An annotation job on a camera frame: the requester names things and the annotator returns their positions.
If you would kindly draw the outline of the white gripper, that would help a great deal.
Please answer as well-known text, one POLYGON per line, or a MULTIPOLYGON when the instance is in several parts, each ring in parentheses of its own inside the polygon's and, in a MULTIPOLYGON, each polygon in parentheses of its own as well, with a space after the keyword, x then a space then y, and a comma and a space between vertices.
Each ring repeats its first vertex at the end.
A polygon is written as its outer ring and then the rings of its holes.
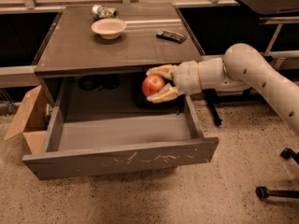
POLYGON ((177 66, 173 64, 160 65, 150 68, 146 75, 157 75, 168 80, 173 79, 175 84, 173 87, 167 83, 159 92, 149 96, 147 100, 154 104, 169 102, 177 99, 181 94, 192 95, 202 90, 198 62, 196 61, 183 62, 177 66))

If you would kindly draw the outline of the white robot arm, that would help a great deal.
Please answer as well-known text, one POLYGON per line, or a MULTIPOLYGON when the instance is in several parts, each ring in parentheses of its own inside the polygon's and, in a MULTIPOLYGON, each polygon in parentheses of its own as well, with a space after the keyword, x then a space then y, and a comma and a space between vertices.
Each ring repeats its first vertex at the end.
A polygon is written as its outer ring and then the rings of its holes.
POLYGON ((147 97, 159 104, 203 90, 243 91, 253 88, 279 117, 299 134, 299 86, 277 72, 255 48, 238 43, 221 58, 153 67, 147 74, 170 82, 147 97))

